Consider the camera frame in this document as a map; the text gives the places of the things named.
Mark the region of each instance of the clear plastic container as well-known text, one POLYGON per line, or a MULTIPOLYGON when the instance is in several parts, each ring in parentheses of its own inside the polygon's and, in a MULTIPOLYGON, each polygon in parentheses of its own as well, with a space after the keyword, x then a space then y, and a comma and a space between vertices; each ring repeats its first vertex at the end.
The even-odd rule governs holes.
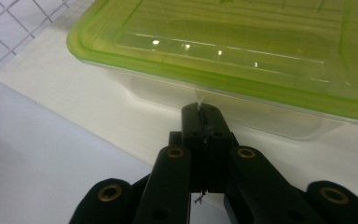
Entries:
POLYGON ((133 71, 141 97, 202 99, 268 132, 358 122, 358 1, 97 0, 67 44, 133 71))

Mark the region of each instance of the grid pattern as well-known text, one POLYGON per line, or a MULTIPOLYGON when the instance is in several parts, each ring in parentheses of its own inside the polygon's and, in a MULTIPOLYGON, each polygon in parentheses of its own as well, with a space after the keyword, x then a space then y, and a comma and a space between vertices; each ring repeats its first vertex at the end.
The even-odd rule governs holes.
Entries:
POLYGON ((76 0, 0 0, 0 68, 76 0))

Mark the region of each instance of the screw hole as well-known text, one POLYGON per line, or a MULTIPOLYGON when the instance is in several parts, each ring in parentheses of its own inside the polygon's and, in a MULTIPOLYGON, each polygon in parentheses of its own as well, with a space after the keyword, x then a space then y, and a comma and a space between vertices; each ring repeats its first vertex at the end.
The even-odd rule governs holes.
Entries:
POLYGON ((153 213, 153 218, 156 220, 166 220, 170 214, 170 211, 165 208, 158 208, 153 213))
POLYGON ((292 219, 295 222, 303 222, 304 221, 304 216, 297 212, 296 210, 289 210, 287 211, 287 216, 290 217, 290 219, 292 219))
POLYGON ((175 147, 175 148, 169 149, 167 154, 169 157, 179 158, 179 157, 182 157, 183 155, 185 155, 185 152, 181 148, 175 147))
POLYGON ((347 204, 350 201, 347 195, 337 189, 325 187, 321 188, 319 191, 322 196, 330 203, 347 204))
POLYGON ((240 148, 238 149, 238 155, 243 158, 253 158, 255 156, 255 153, 251 149, 240 148))
POLYGON ((98 191, 98 198, 102 202, 111 202, 121 195, 121 186, 118 184, 111 184, 105 186, 98 191))

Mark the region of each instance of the lime green plastic lid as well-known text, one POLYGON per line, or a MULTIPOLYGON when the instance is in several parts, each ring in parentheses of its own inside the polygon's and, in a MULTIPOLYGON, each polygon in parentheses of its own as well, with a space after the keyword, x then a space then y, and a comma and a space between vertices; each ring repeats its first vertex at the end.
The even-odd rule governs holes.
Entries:
POLYGON ((80 60, 358 120, 358 0, 96 0, 80 60))

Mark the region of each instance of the brass rivet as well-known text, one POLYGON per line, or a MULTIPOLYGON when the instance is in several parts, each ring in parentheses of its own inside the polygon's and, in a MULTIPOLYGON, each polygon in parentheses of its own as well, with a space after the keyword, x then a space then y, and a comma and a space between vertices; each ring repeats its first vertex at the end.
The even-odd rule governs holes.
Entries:
POLYGON ((98 198, 104 202, 108 203, 116 198, 118 198, 121 195, 122 188, 118 184, 111 184, 108 186, 105 186, 98 191, 98 198))
POLYGON ((319 192, 322 194, 322 196, 324 196, 327 201, 331 203, 347 204, 350 202, 348 196, 337 189, 324 187, 321 188, 319 192))
POLYGON ((174 148, 170 148, 167 151, 167 154, 169 157, 179 158, 179 157, 183 157, 183 155, 185 155, 185 152, 179 147, 174 147, 174 148))
POLYGON ((255 156, 255 153, 249 148, 240 148, 238 149, 238 155, 243 158, 249 159, 255 156))

